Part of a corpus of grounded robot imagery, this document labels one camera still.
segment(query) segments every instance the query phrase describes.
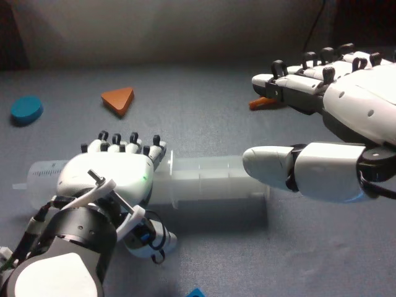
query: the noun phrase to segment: orange triangular prism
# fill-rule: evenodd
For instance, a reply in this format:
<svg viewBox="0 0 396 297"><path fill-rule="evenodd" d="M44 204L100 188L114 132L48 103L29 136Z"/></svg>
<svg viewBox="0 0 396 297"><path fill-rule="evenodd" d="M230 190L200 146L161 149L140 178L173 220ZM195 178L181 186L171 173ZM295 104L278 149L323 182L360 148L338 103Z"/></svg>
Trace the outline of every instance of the orange triangular prism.
<svg viewBox="0 0 396 297"><path fill-rule="evenodd" d="M103 103L119 116L124 116L134 98L133 88L121 88L102 93Z"/></svg>

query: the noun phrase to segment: robotic arm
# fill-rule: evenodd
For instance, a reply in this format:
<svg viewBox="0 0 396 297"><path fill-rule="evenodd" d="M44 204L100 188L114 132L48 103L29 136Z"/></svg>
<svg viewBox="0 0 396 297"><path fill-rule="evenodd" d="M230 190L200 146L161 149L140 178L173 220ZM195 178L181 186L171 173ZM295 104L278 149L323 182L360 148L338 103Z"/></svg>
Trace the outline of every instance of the robotic arm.
<svg viewBox="0 0 396 297"><path fill-rule="evenodd" d="M142 149L137 133L129 144L119 134L112 144L107 138L102 131L82 145L63 169L57 195L30 220L17 249L0 249L0 296L104 296L101 284L118 241L156 264L174 249L176 236L144 209L166 143L155 136ZM51 207L59 212L46 225Z"/></svg>
<svg viewBox="0 0 396 297"><path fill-rule="evenodd" d="M301 113L321 114L325 126L348 143L250 148L243 154L246 172L313 199L396 199L383 186L396 174L396 64L379 53L354 52L352 44L324 48L319 56L320 65L313 52L303 55L300 66L277 60L272 74L253 77L253 88Z"/></svg>

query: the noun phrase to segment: blue block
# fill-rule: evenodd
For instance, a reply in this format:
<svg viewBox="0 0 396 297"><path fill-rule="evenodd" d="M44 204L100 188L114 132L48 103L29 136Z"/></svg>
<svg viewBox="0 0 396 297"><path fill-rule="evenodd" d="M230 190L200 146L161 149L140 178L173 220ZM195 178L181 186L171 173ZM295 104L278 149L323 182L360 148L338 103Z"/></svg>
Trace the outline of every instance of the blue block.
<svg viewBox="0 0 396 297"><path fill-rule="evenodd" d="M194 289L194 291L189 293L187 297L205 297L205 295L203 294L203 292L201 292L200 289L196 288Z"/></svg>
<svg viewBox="0 0 396 297"><path fill-rule="evenodd" d="M43 113L43 105L36 96L21 97L11 107L11 116L17 124L28 125Z"/></svg>

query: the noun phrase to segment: screw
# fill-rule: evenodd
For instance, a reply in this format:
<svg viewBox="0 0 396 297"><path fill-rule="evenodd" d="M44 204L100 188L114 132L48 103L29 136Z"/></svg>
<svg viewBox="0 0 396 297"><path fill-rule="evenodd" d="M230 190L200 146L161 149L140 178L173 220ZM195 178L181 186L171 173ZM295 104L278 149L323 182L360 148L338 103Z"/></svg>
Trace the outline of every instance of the screw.
<svg viewBox="0 0 396 297"><path fill-rule="evenodd" d="M88 174L93 178L96 182L97 185L103 184L105 182L105 178L101 178L96 172L94 172L92 169L88 170Z"/></svg>

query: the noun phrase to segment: table surface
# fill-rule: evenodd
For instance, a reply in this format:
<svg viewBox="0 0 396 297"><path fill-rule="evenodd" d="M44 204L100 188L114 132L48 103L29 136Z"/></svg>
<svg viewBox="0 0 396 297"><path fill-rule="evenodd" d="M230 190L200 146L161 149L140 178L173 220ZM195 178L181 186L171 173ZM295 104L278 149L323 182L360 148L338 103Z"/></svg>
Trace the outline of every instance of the table surface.
<svg viewBox="0 0 396 297"><path fill-rule="evenodd" d="M122 69L0 74L0 245L15 248L33 210L24 183L30 165L65 160L106 129L144 142L160 134L178 157L240 155L258 145L339 141L317 114L291 108L249 111L260 61L148 65ZM134 87L123 119L101 102ZM44 113L27 127L9 121L14 100L39 96ZM396 203L336 205L271 190L265 199L181 202L157 209L179 239L161 266L116 247L107 296L394 296Z"/></svg>

